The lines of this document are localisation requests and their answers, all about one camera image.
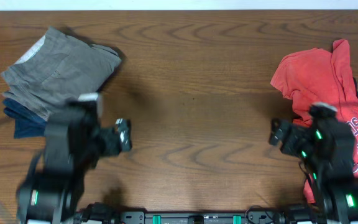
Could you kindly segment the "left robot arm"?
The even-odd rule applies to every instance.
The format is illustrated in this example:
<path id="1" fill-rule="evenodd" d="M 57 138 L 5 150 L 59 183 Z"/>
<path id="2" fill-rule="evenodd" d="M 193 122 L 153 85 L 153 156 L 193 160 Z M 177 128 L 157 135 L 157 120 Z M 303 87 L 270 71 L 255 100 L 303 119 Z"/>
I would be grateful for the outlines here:
<path id="1" fill-rule="evenodd" d="M 20 223 L 114 223 L 111 212 L 77 211 L 86 172 L 102 157 L 132 149 L 131 123 L 117 119 L 101 127 L 97 100 L 71 101 L 52 114 L 45 127 L 45 148 L 36 154 L 17 189 Z"/>

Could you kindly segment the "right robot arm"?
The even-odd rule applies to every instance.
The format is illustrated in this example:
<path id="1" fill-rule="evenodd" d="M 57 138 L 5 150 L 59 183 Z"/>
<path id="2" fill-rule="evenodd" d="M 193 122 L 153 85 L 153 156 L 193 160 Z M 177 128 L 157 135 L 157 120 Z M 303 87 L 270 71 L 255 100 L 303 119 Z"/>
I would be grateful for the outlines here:
<path id="1" fill-rule="evenodd" d="M 353 174 L 355 137 L 336 118 L 337 109 L 314 103 L 312 124 L 302 127 L 273 119 L 269 144 L 282 154 L 297 157 L 315 203 L 275 213 L 274 223 L 358 223 L 358 177 Z"/>

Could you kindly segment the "grey shorts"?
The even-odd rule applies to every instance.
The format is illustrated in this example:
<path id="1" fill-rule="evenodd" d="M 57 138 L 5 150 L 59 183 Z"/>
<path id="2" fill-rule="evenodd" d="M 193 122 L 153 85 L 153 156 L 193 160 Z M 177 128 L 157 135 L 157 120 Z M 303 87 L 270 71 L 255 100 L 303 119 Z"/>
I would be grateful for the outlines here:
<path id="1" fill-rule="evenodd" d="M 3 96 L 48 119 L 67 101 L 96 92 L 120 63 L 113 49 L 49 27 L 32 50 L 2 72 L 9 86 Z"/>

